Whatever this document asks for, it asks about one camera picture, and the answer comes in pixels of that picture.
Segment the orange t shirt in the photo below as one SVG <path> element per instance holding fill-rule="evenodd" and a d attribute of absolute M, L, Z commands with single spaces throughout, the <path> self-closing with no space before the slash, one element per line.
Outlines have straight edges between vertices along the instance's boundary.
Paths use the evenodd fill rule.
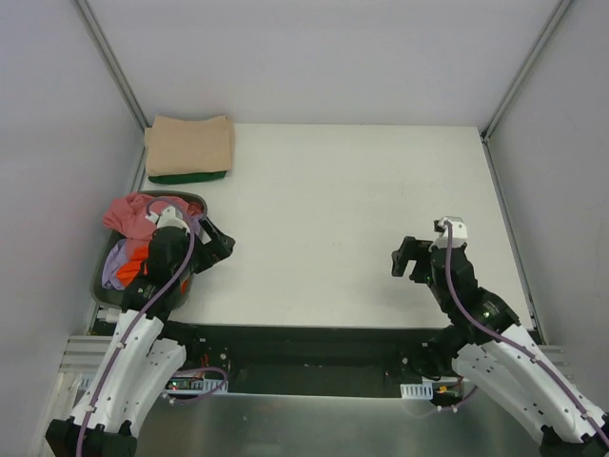
<path fill-rule="evenodd" d="M 121 288 L 126 288 L 133 279 L 139 274 L 142 264 L 148 258 L 148 246 L 136 248 L 128 261 L 119 267 L 116 272 L 116 279 Z"/>

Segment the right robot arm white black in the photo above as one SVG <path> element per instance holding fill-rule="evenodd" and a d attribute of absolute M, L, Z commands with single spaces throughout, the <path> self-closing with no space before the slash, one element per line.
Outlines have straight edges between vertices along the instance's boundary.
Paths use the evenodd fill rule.
<path fill-rule="evenodd" d="M 605 456 L 608 414 L 556 368 L 499 295 L 479 286 L 465 248 L 407 236 L 391 273 L 426 285 L 450 324 L 408 355 L 420 376 L 471 382 L 538 444 L 542 456 Z"/>

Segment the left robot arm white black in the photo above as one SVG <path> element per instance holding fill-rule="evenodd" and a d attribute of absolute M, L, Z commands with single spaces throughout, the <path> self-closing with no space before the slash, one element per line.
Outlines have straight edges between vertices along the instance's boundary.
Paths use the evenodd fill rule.
<path fill-rule="evenodd" d="M 205 216 L 176 218 L 153 232 L 93 380 L 67 419 L 49 423 L 45 439 L 54 455 L 132 456 L 148 413 L 172 378 L 211 374 L 216 384 L 202 397 L 227 387 L 229 367 L 211 366 L 199 338 L 179 335 L 168 317 L 184 281 L 225 260 L 234 245 Z"/>

